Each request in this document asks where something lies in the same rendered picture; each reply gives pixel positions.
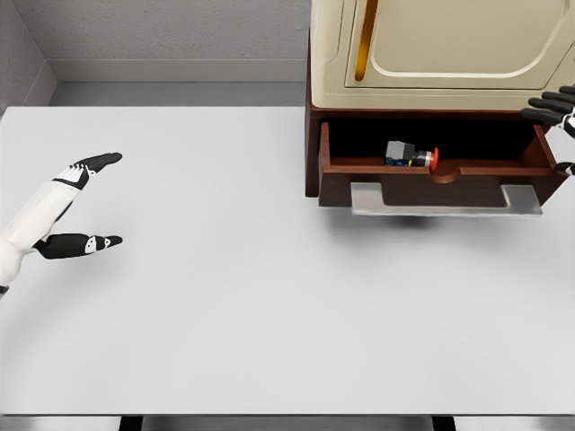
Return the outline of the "cream and brown cabinet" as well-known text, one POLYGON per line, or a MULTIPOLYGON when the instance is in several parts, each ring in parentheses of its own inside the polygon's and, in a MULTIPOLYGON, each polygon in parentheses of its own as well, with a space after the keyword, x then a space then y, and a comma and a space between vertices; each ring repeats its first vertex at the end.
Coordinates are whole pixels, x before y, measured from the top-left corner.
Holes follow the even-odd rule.
POLYGON ((575 82, 575 43, 542 90, 357 88, 345 84, 358 0, 312 0, 305 113, 305 193, 319 193, 317 128, 321 117, 361 111, 515 112, 529 98, 575 82))

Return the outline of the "grey switch with red button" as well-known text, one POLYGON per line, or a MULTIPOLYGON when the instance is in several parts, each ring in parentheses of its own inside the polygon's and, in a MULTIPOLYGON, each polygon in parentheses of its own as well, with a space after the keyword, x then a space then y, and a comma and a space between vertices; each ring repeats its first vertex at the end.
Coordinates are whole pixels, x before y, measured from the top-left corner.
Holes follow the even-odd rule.
POLYGON ((433 152, 420 151, 413 144, 389 141, 384 162, 387 166, 426 167, 434 173, 438 167, 438 149, 435 148, 433 152))

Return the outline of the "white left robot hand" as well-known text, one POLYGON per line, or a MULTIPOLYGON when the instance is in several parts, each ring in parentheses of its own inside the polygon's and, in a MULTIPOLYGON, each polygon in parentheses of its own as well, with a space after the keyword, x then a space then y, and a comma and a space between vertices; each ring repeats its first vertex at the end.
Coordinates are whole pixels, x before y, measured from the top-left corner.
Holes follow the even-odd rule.
POLYGON ((119 236, 51 232, 54 224, 72 206, 89 179, 104 167, 117 163, 120 153, 85 158, 66 167, 43 184, 0 234, 23 258, 37 251, 44 259, 70 259, 103 251, 122 243, 119 236))

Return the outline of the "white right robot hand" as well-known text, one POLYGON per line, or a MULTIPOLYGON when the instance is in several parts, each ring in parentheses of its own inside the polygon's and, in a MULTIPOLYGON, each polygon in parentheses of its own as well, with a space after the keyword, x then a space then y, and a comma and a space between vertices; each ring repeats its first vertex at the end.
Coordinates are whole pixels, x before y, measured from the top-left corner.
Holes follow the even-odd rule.
POLYGON ((527 103, 520 111, 524 118, 561 129, 575 139, 575 84, 563 85, 557 92, 544 91, 527 103))

